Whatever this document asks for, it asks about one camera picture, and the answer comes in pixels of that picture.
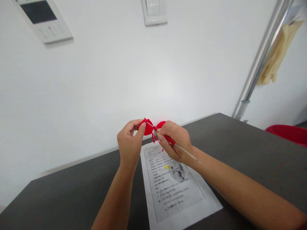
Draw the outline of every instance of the paper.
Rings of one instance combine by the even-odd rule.
[[[142,146],[141,163],[151,230],[181,230],[223,208],[204,179],[159,143]]]

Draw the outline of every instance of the crochet hook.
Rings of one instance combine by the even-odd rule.
[[[157,131],[157,127],[156,126],[152,126],[151,124],[149,124],[151,127],[153,127],[153,129],[155,130],[155,131]],[[198,163],[200,163],[200,161],[196,158],[196,157],[194,157],[191,153],[189,153],[188,151],[186,151],[184,148],[182,148],[181,146],[179,146],[179,145],[177,145],[177,143],[171,138],[171,137],[169,137],[169,136],[167,136],[167,135],[164,135],[164,137],[167,139],[167,141],[171,144],[171,145],[176,145],[178,148],[180,148],[181,150],[183,150],[186,154],[188,154],[190,157],[192,157],[194,160],[196,160]]]

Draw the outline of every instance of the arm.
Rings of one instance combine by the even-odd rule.
[[[143,119],[130,121],[117,135],[121,163],[92,230],[127,229],[132,181],[141,153],[146,123],[140,126],[135,136],[133,133],[142,121]]]
[[[171,158],[197,171],[256,227],[277,230],[306,227],[307,218],[303,212],[248,176],[192,146],[189,134],[184,128],[167,121],[157,135]],[[177,146],[171,146],[163,135],[173,138],[201,163]]]

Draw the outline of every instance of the tabletop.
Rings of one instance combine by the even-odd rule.
[[[183,127],[192,145],[307,212],[307,148],[221,113]],[[90,229],[119,163],[116,150],[31,181],[0,214],[0,229]],[[255,229],[210,188],[224,208],[187,229]],[[128,229],[149,229],[140,159]]]

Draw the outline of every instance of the red thread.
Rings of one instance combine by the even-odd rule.
[[[140,128],[141,124],[144,122],[148,122],[153,126],[152,122],[149,119],[144,118],[144,120],[138,125],[138,129]],[[146,125],[144,136],[147,136],[153,132],[154,129],[152,126]]]
[[[141,124],[144,123],[144,122],[147,122],[147,123],[149,123],[149,124],[151,124],[153,126],[153,123],[149,119],[144,118],[144,120],[138,125],[138,129],[140,128]],[[165,123],[165,121],[160,122],[157,125],[157,128],[162,128],[164,123]],[[152,135],[151,138],[153,139],[153,142],[155,143],[155,141],[154,141],[154,138],[155,138],[159,142],[159,144],[161,145],[159,139],[156,138],[156,136],[153,134],[154,128],[152,126],[146,125],[144,136],[147,136],[147,135],[151,134]]]

